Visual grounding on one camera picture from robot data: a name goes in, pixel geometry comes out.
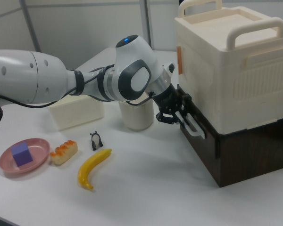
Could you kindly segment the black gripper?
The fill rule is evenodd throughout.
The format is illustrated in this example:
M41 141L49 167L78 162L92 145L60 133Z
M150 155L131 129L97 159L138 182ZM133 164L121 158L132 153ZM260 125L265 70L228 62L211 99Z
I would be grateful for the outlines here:
M178 111L183 118L186 118L189 113L189 104L191 103L191 96L189 94L180 95L174 86L170 84L168 88L159 95L152 97L156 105L158 106L159 111ZM179 123L180 120L175 114L165 116L162 112L158 112L156 119L159 122L166 124L175 124Z

